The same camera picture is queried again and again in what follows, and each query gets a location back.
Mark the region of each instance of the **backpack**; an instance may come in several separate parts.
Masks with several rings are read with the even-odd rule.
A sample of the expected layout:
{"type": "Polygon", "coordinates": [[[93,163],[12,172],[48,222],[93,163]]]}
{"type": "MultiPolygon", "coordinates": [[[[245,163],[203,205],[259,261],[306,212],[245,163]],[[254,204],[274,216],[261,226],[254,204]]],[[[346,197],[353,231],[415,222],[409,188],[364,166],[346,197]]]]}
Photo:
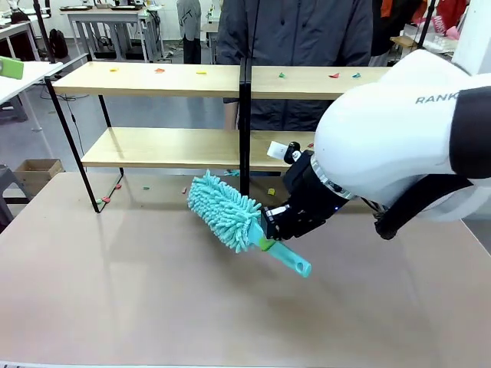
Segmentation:
{"type": "Polygon", "coordinates": [[[55,58],[62,59],[68,56],[67,42],[62,31],[51,29],[49,32],[49,44],[55,58]]]}

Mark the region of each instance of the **black pants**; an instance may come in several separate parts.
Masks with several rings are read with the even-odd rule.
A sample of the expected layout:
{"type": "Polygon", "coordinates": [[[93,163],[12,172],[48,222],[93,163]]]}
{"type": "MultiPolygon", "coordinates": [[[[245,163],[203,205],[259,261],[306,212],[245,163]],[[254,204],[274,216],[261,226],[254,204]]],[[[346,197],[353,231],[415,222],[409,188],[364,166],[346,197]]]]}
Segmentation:
{"type": "Polygon", "coordinates": [[[201,43],[199,38],[193,41],[183,38],[184,64],[201,64],[201,43]]]}

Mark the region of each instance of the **floor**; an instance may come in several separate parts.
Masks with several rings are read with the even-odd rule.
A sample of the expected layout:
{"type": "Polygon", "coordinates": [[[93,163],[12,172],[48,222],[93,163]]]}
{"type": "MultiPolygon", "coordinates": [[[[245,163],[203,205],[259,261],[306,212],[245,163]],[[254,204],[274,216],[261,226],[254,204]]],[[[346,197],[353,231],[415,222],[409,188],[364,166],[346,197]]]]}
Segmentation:
{"type": "MultiPolygon", "coordinates": [[[[77,53],[73,44],[69,44],[71,56],[77,53]]],[[[173,63],[183,62],[182,49],[177,45],[170,58],[173,63]]],[[[203,63],[209,63],[210,51],[203,45],[203,63]]],[[[0,119],[0,162],[11,168],[17,168],[24,159],[48,158],[61,159],[67,171],[77,170],[75,160],[61,128],[53,103],[43,86],[33,86],[28,90],[31,104],[36,111],[43,131],[31,130],[31,122],[0,119]]],[[[80,152],[84,152],[96,141],[105,129],[101,106],[95,96],[73,96],[72,102],[63,102],[61,106],[69,118],[70,109],[76,120],[70,122],[71,132],[77,141],[80,152]]],[[[224,121],[222,100],[219,98],[185,97],[105,97],[111,122],[115,127],[184,127],[184,128],[221,128],[224,121]]],[[[90,168],[89,171],[114,171],[114,169],[90,168]]],[[[188,169],[128,169],[127,172],[152,172],[155,174],[197,174],[202,170],[188,169]]],[[[491,251],[491,229],[487,220],[466,220],[466,224],[477,238],[491,251]]]]}

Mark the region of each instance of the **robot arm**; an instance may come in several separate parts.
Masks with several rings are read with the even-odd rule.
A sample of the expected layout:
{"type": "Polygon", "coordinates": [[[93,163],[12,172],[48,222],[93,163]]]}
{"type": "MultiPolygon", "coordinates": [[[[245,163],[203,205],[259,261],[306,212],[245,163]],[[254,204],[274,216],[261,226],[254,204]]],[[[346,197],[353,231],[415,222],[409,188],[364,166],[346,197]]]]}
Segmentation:
{"type": "Polygon", "coordinates": [[[290,144],[290,198],[262,210],[270,238],[299,237],[358,196],[383,205],[391,239],[414,216],[461,219],[491,195],[491,74],[470,77],[425,51],[348,91],[325,112],[315,153],[290,144]]]}

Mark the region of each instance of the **cardboard box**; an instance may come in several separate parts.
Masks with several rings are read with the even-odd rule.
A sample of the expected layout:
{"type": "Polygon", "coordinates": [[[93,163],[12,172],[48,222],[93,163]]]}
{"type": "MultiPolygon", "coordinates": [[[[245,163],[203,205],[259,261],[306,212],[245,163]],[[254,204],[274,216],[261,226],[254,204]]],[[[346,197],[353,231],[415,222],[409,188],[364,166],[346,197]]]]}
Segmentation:
{"type": "Polygon", "coordinates": [[[59,159],[27,159],[14,174],[25,189],[35,196],[56,174],[62,172],[64,169],[59,159]]]}

